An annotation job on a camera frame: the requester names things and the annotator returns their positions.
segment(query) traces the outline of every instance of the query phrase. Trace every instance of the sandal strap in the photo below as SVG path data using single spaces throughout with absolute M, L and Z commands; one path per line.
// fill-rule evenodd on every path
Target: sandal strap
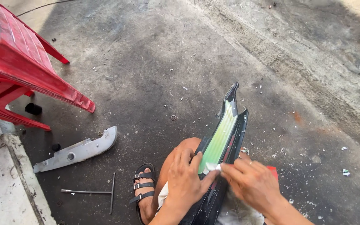
M 147 183 L 136 183 L 136 185 L 130 187 L 130 191 L 135 191 L 142 187 L 155 187 L 155 184 L 153 182 L 147 182 Z
M 139 194 L 138 196 L 132 198 L 129 202 L 129 204 L 131 203 L 134 203 L 134 202 L 138 202 L 140 201 L 141 199 L 145 198 L 145 197 L 150 197 L 150 196 L 153 196 L 155 194 L 155 191 L 149 191 L 145 194 Z
M 133 181 L 139 179 L 139 178 L 151 178 L 153 181 L 155 181 L 155 171 L 152 172 L 145 172 L 145 173 L 137 173 L 133 177 Z

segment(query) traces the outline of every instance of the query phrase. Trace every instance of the green inner surface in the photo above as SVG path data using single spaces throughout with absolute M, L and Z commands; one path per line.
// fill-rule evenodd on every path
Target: green inner surface
M 203 159 L 198 168 L 198 174 L 201 174 L 204 171 L 205 164 L 207 162 L 216 164 L 219 163 L 223 149 L 227 147 L 226 144 L 228 137 L 231 135 L 238 116 L 233 116 L 232 106 L 227 100 L 225 101 L 225 104 L 226 110 L 224 112 L 223 119 L 221 120 L 216 132 L 213 134 L 213 137 L 204 152 Z

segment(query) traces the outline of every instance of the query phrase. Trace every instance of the black cable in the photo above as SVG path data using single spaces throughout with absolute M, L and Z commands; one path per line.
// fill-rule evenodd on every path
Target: black cable
M 49 5 L 53 5 L 53 4 L 56 4 L 56 3 L 61 3 L 61 2 L 71 2 L 71 1 L 77 1 L 77 0 L 64 0 L 64 1 L 60 1 L 60 2 L 49 3 L 49 4 L 46 4 L 46 5 L 43 5 L 43 6 L 40 6 L 40 7 L 34 8 L 34 9 L 32 9 L 32 10 L 29 10 L 29 11 L 27 11 L 27 12 L 24 12 L 24 13 L 22 13 L 22 14 L 19 14 L 19 15 L 17 15 L 17 17 L 19 17 L 19 16 L 21 16 L 21 15 L 23 15 L 23 14 L 26 14 L 26 13 L 28 13 L 28 12 L 31 12 L 31 11 L 33 11 L 33 10 L 36 10 L 36 9 L 42 8 L 42 7 L 44 7 L 44 6 L 49 6 Z

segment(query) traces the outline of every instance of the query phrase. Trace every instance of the black sandal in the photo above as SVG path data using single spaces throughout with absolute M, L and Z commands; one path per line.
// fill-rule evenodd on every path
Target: black sandal
M 149 168 L 151 170 L 151 172 L 148 172 L 148 173 L 141 173 L 140 172 L 144 172 L 145 169 Z M 130 187 L 130 190 L 129 191 L 135 191 L 136 189 L 138 188 L 142 188 L 142 187 L 154 187 L 155 188 L 155 183 L 156 183 L 156 175 L 155 175 L 155 167 L 154 165 L 152 165 L 151 163 L 146 163 L 142 166 L 140 166 L 137 171 L 136 171 L 136 174 L 135 176 L 133 177 L 133 183 L 134 184 L 134 181 L 139 179 L 139 178 L 151 178 L 154 182 L 147 182 L 147 183 L 137 183 L 136 185 L 133 185 L 132 187 Z M 155 194 L 155 191 L 149 191 L 147 193 L 144 193 L 144 194 L 139 194 L 138 196 L 132 198 L 129 202 L 129 204 L 131 203 L 136 203 L 136 210 L 137 210 L 137 214 L 138 214 L 138 218 L 140 219 L 140 222 L 141 224 L 145 225 L 143 222 L 142 222 L 142 219 L 141 219 L 141 212 L 140 212 L 140 208 L 138 207 L 138 202 L 145 198 L 145 197 L 149 197 L 149 196 L 153 196 Z

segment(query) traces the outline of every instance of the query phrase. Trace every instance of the gray concrete ground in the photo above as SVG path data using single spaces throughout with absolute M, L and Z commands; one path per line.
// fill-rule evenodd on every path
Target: gray concrete ground
M 10 3 L 12 11 L 31 9 L 24 2 Z M 238 104 L 250 112 L 244 146 L 277 167 L 282 194 L 315 224 L 360 224 L 360 18 L 336 0 L 320 3 L 279 1 L 269 10 L 270 2 L 248 0 L 79 0 L 21 16 L 34 23 L 49 11 L 38 31 L 70 60 L 52 59 L 53 67 L 96 103 L 89 114 L 39 93 L 15 101 L 23 115 L 30 101 L 43 106 L 34 118 L 52 128 L 22 135 L 32 163 L 49 158 L 53 143 L 119 130 L 104 154 L 37 174 L 53 217 L 137 224 L 127 204 L 136 168 L 150 162 L 159 170 L 184 138 L 211 135 L 214 113 L 238 81 Z M 112 215 L 109 196 L 60 193 L 109 190 L 113 172 Z

